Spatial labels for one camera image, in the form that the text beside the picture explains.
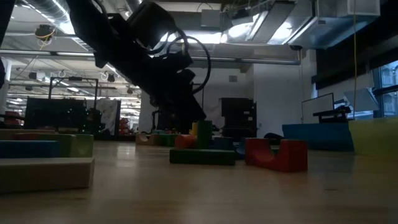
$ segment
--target green block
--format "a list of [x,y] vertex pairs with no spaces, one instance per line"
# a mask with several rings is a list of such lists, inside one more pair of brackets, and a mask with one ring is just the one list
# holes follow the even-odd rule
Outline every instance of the green block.
[[167,136],[168,134],[159,134],[159,139],[157,142],[158,146],[167,146]]
[[168,134],[168,135],[166,136],[166,138],[167,138],[166,146],[168,146],[168,147],[174,147],[175,138],[177,137],[177,135],[178,135],[178,134]]
[[60,157],[70,157],[71,152],[77,150],[76,136],[72,134],[39,134],[37,139],[58,141],[60,143]]
[[77,147],[71,150],[70,157],[93,157],[94,136],[75,134]]
[[210,149],[171,149],[172,164],[235,165],[235,152]]
[[213,123],[211,121],[198,121],[198,149],[208,149],[211,135],[213,134]]

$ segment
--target red block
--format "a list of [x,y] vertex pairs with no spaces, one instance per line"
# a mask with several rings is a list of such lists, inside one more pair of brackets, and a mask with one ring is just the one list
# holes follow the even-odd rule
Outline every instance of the red block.
[[190,134],[179,134],[175,138],[174,146],[177,149],[194,149],[196,148],[197,136]]
[[37,140],[40,133],[18,133],[14,135],[15,140]]
[[299,172],[308,169],[307,143],[287,140],[280,142],[278,154],[271,151],[268,139],[246,139],[245,161],[247,165],[264,167],[282,172]]

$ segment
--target whiteboard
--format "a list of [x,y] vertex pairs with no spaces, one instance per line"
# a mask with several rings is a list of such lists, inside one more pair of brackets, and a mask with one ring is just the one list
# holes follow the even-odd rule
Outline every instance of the whiteboard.
[[330,111],[335,109],[335,99],[333,94],[319,96],[317,98],[306,100],[302,102],[303,124],[317,124],[319,123],[318,116],[314,113]]

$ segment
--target red arch block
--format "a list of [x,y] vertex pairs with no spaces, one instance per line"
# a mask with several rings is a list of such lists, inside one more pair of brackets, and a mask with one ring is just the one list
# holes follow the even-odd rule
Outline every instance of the red arch block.
[[282,172],[299,172],[308,169],[308,147],[305,141],[282,140],[278,154],[271,151],[268,139],[246,139],[245,161]]

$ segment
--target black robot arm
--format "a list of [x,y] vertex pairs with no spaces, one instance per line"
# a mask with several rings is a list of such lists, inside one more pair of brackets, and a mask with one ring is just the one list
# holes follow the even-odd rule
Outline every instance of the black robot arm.
[[[193,96],[198,91],[192,89],[195,74],[186,69],[192,63],[187,36],[175,25],[173,17],[155,3],[145,1],[125,21],[120,14],[107,14],[95,1],[97,6],[92,0],[67,3],[76,35],[94,49],[96,66],[113,65],[128,82],[148,93],[151,104],[178,123],[181,130],[187,131],[193,121],[205,119]],[[182,50],[150,57],[165,44],[152,52],[147,48],[153,49],[162,36],[174,32],[183,40]]]

